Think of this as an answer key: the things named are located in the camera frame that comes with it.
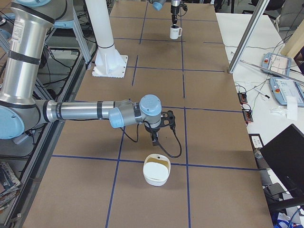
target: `white desk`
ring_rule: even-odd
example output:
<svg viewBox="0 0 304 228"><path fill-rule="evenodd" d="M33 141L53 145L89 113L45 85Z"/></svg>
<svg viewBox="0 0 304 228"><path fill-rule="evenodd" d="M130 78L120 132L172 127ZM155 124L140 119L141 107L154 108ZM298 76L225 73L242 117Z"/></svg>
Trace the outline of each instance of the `white desk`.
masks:
<svg viewBox="0 0 304 228"><path fill-rule="evenodd" d="M226 13L217 13L216 15L225 46L238 46L251 15ZM241 59L260 66L265 53L280 52L283 45L279 45L275 50L273 48L281 40L281 37L269 17L262 16L247 46L269 49L263 50L247 47ZM226 47L226 54L229 60L233 57L231 52L235 53L236 49L236 47ZM297 66L292 67L292 69L299 71ZM304 81L304 76L298 73L290 72L289 76ZM244 86L247 90L264 82L266 77L267 74L262 73L259 69L253 68L245 63L239 63L233 73L234 81ZM261 94L258 95L256 90L251 90L247 93L247 100L252 108L254 106L254 99L258 95L253 111L254 122L248 125L248 133L259 133L263 143L266 144L290 124L295 124L304 132L304 108L298 109L297 121L288 120L286 115L272 114L270 113L270 109L277 108L279 104L272 95L269 81L265 83L261 90L269 95L270 99L266 99Z"/></svg>

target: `white mug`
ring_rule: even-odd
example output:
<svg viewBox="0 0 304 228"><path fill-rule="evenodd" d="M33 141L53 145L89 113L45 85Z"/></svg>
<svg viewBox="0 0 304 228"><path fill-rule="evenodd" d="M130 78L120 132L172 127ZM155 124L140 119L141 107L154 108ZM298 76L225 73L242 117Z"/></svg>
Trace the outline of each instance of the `white mug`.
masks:
<svg viewBox="0 0 304 228"><path fill-rule="evenodd" d="M171 39L177 39L178 37L181 37L182 28L178 25L171 25L170 26L170 38Z"/></svg>

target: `white container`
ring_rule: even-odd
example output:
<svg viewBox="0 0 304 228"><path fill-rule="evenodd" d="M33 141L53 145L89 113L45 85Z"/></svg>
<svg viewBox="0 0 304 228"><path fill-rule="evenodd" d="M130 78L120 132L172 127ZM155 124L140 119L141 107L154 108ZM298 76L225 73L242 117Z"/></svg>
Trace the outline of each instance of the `white container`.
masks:
<svg viewBox="0 0 304 228"><path fill-rule="evenodd" d="M170 160L160 154L150 154L143 164L143 176L148 184L161 186L166 183L171 170Z"/></svg>

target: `black chair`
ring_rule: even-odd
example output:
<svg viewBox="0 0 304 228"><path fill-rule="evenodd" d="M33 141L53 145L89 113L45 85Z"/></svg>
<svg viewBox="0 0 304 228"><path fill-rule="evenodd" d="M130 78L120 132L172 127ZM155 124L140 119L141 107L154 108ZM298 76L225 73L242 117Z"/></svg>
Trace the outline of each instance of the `black chair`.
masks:
<svg viewBox="0 0 304 228"><path fill-rule="evenodd" d="M285 0L270 0L265 11L278 10L283 6L284 2L285 2ZM258 3L258 0L251 0L251 3L249 3L249 5L257 6L257 3ZM245 13L253 13L253 11L243 10L242 14L245 14ZM270 16L266 13L264 13L264 15L267 15L271 19L276 19L275 17Z"/></svg>

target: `computer monitor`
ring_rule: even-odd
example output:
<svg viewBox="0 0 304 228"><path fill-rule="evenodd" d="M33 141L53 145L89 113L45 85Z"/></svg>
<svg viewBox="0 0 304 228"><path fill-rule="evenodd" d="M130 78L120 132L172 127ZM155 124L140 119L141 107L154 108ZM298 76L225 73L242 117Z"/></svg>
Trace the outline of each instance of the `computer monitor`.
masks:
<svg viewBox="0 0 304 228"><path fill-rule="evenodd" d="M267 143L261 153L293 197L271 204L269 209L304 205L304 134L292 124Z"/></svg>

